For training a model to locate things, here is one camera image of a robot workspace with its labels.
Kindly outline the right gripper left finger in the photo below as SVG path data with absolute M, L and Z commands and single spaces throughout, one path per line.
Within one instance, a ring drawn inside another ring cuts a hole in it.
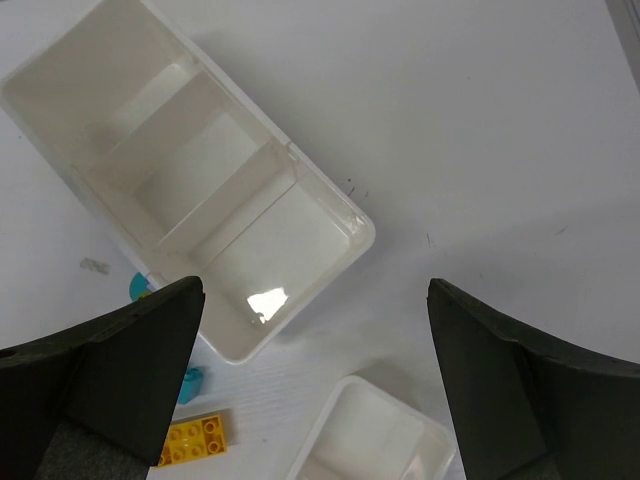
M 205 305 L 187 276 L 1 351 L 4 479 L 144 479 L 158 464 Z

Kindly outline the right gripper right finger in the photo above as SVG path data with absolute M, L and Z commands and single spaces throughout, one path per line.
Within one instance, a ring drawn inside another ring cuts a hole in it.
M 639 366 L 511 318 L 444 279 L 427 310 L 469 479 L 636 479 Z

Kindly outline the teal lego brick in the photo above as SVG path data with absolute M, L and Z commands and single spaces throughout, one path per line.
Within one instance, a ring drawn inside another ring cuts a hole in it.
M 201 367 L 189 367 L 186 370 L 177 397 L 178 405 L 186 405 L 200 395 L 204 377 L 205 370 Z

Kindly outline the yellow rectangular lego brick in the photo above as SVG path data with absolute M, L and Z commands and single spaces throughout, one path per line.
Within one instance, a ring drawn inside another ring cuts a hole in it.
M 207 459 L 228 451 L 225 414 L 209 412 L 173 421 L 152 469 Z

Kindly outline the round teal patterned piece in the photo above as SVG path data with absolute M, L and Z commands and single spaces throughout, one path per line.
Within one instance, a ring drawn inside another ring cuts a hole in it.
M 132 301 L 151 295 L 158 290 L 150 274 L 137 272 L 130 280 L 128 293 Z

